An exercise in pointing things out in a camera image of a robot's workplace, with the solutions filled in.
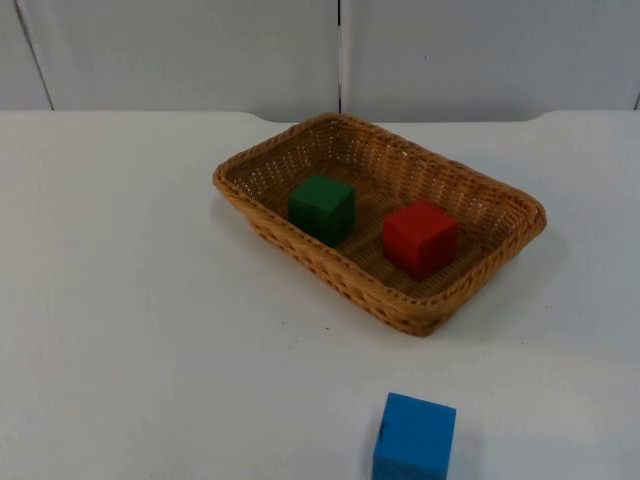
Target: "wicker basket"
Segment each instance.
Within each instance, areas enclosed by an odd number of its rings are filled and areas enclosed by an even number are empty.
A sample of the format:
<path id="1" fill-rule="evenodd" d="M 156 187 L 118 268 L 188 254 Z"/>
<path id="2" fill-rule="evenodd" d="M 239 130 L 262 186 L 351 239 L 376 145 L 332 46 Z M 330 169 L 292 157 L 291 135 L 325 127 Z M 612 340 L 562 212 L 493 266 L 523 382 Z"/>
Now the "wicker basket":
<path id="1" fill-rule="evenodd" d="M 329 248 L 287 221 L 287 197 L 321 173 L 356 187 L 356 224 Z M 375 125 L 326 114 L 222 163 L 215 186 L 268 242 L 384 323 L 427 336 L 546 225 L 529 195 Z M 382 220 L 423 198 L 456 218 L 454 263 L 421 282 L 382 254 Z"/>

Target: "white table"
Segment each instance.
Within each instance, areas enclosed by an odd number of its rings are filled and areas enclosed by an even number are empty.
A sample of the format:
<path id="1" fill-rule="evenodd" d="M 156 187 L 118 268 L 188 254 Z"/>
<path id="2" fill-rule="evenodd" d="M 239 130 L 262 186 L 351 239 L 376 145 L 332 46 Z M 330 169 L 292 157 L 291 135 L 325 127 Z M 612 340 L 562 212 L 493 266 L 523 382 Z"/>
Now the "white table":
<path id="1" fill-rule="evenodd" d="M 368 478 L 388 391 L 458 408 L 452 480 L 638 478 L 640 115 L 386 127 L 549 218 L 427 339 L 212 189 L 285 125 L 0 114 L 0 478 Z"/>

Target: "green cube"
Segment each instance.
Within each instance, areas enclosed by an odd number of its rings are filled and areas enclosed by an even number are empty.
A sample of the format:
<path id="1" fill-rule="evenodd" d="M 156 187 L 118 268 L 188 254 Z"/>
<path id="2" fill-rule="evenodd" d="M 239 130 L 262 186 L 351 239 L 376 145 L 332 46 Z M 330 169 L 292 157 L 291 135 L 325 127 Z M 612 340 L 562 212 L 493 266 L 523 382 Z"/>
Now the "green cube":
<path id="1" fill-rule="evenodd" d="M 313 175 L 289 195 L 289 221 L 335 247 L 347 238 L 356 218 L 356 191 L 348 183 Z"/>

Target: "basket rim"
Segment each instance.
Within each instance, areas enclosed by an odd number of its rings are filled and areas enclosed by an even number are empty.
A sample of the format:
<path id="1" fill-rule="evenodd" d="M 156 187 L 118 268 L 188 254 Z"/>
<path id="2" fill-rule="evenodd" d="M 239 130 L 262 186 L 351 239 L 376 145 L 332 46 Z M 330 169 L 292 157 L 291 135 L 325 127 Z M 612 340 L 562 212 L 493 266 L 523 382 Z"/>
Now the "basket rim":
<path id="1" fill-rule="evenodd" d="M 357 117 L 353 117 L 344 113 L 325 113 L 316 117 L 313 117 L 309 120 L 306 120 L 302 123 L 294 125 L 280 134 L 275 135 L 247 150 L 241 151 L 235 155 L 233 155 L 228 160 L 220 163 L 215 171 L 213 172 L 213 185 L 220 190 L 220 192 L 225 197 L 234 197 L 236 200 L 239 200 L 245 207 L 251 208 L 254 211 L 260 213 L 262 220 L 269 221 L 272 225 L 278 227 L 279 229 L 286 229 L 291 234 L 295 235 L 297 240 L 304 241 L 305 243 L 314 247 L 314 250 L 317 253 L 322 253 L 323 257 L 326 260 L 331 261 L 334 265 L 339 265 L 341 268 L 348 270 L 346 275 L 351 276 L 353 274 L 358 275 L 363 280 L 366 280 L 368 288 L 375 288 L 375 294 L 384 296 L 386 301 L 402 304 L 403 308 L 406 308 L 406 305 L 409 304 L 417 310 L 423 310 L 425 307 L 430 310 L 438 309 L 438 307 L 442 307 L 443 313 L 446 311 L 447 299 L 450 297 L 455 297 L 458 291 L 467 288 L 469 285 L 473 283 L 473 279 L 478 277 L 479 274 L 488 268 L 488 265 L 494 264 L 495 260 L 503 253 L 503 251 L 513 247 L 512 243 L 517 240 L 516 235 L 512 232 L 509 236 L 502 240 L 496 247 L 494 247 L 491 252 L 484 257 L 480 262 L 474 264 L 469 270 L 467 270 L 463 275 L 456 278 L 451 284 L 445 287 L 443 290 L 433 293 L 429 296 L 411 296 L 406 293 L 387 286 L 383 284 L 379 279 L 374 277 L 373 275 L 367 273 L 360 266 L 358 266 L 355 262 L 350 260 L 348 257 L 340 253 L 338 250 L 328 247 L 327 245 L 321 243 L 319 240 L 311 237 L 310 235 L 304 233 L 302 230 L 297 228 L 295 225 L 290 223 L 286 218 L 281 217 L 276 214 L 273 210 L 266 207 L 261 202 L 251 198 L 249 195 L 244 193 L 240 188 L 238 188 L 233 182 L 231 182 L 226 174 L 233 169 L 235 166 L 242 164 L 244 161 L 254 158 L 259 155 L 263 155 L 268 153 L 292 137 L 300 135 L 311 128 L 315 127 L 318 124 L 322 124 L 329 121 L 340 121 L 340 120 L 348 120 L 352 123 L 356 123 L 361 126 L 366 126 L 367 128 L 374 128 L 379 134 L 385 135 L 389 143 L 392 146 L 405 148 L 409 147 L 413 152 L 418 154 L 430 154 L 434 156 L 434 159 L 442 164 L 446 164 L 447 166 L 453 166 L 457 168 L 462 168 L 469 172 L 472 175 L 476 175 L 485 179 L 489 179 L 492 184 L 502 190 L 502 193 L 507 194 L 511 200 L 515 200 L 521 206 L 524 206 L 528 211 L 528 216 L 526 222 L 518 225 L 516 227 L 518 230 L 522 231 L 529 230 L 526 235 L 522 236 L 522 240 L 520 241 L 520 248 L 524 247 L 527 243 L 529 243 L 534 237 L 536 237 L 542 230 L 544 230 L 547 225 L 547 217 L 546 211 L 542 204 L 533 198 L 531 195 L 519 190 L 517 188 L 511 187 L 499 180 L 496 180 L 492 177 L 489 177 L 481 172 L 474 170 L 471 167 L 468 167 L 460 162 L 455 160 L 450 160 L 440 154 L 432 152 L 421 145 L 418 145 L 414 142 L 404 139 L 403 137 L 389 132 L 388 130 L 361 120 Z"/>

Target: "block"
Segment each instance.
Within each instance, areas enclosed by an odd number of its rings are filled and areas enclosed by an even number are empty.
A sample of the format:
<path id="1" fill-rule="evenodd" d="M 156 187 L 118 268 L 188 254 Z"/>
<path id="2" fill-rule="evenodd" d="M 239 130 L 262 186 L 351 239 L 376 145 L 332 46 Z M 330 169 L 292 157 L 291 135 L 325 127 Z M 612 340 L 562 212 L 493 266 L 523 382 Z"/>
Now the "block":
<path id="1" fill-rule="evenodd" d="M 445 480 L 456 410 L 390 393 L 373 453 L 373 480 Z"/>
<path id="2" fill-rule="evenodd" d="M 289 221 L 330 247 L 349 235 L 355 218 L 355 188 L 348 183 L 313 175 L 289 195 Z"/>
<path id="3" fill-rule="evenodd" d="M 458 222 L 424 200 L 384 219 L 385 257 L 418 282 L 453 261 L 457 237 Z"/>

